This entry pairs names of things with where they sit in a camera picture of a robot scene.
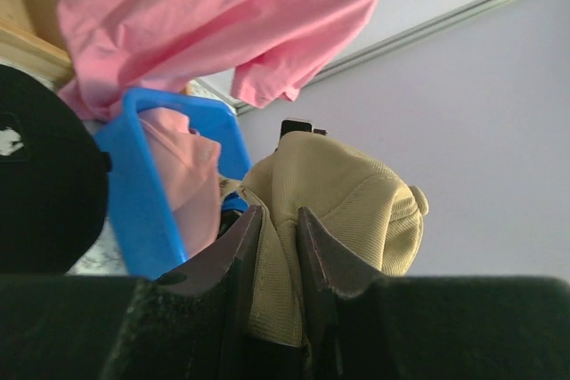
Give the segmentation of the black MLB cap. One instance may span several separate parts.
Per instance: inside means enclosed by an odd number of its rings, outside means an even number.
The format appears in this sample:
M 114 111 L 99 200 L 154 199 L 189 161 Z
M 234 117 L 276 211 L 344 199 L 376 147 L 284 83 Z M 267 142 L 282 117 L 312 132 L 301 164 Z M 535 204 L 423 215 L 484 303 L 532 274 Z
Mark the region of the black MLB cap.
M 1 67 L 1 272 L 65 273 L 99 237 L 110 157 L 32 76 Z

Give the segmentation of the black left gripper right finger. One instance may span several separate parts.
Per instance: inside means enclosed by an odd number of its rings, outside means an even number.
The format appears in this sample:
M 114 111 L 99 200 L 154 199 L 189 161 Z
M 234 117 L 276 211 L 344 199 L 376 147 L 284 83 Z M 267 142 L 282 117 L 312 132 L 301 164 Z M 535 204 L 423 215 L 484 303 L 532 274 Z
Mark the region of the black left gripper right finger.
M 317 379 L 566 379 L 569 286 L 544 277 L 391 278 L 298 212 Z

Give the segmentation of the beige corduroy cap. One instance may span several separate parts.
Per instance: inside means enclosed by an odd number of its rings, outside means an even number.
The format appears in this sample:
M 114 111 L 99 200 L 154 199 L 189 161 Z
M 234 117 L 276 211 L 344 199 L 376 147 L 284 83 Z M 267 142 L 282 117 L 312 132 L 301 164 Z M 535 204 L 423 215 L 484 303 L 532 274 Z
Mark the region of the beige corduroy cap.
M 294 347 L 305 339 L 299 208 L 310 209 L 339 242 L 393 277 L 410 269 L 428 214 L 419 188 L 361 151 L 315 133 L 286 134 L 242 181 L 221 176 L 219 187 L 222 196 L 235 191 L 263 212 L 248 333 Z

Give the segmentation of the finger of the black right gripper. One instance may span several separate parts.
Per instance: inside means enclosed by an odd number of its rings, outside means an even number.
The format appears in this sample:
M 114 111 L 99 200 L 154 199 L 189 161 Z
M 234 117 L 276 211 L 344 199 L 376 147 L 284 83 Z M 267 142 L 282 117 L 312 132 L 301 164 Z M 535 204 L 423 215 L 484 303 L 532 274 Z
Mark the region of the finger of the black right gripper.
M 280 137 L 284 137 L 288 133 L 305 132 L 316 133 L 326 136 L 328 132 L 325 129 L 315 128 L 310 121 L 287 118 L 281 122 Z

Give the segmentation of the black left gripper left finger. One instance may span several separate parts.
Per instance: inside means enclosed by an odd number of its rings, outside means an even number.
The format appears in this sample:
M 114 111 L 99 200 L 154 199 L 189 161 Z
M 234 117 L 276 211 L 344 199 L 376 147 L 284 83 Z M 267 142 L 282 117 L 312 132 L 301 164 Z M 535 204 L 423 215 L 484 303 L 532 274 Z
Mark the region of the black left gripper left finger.
M 262 210 L 159 279 L 4 276 L 4 379 L 238 379 Z

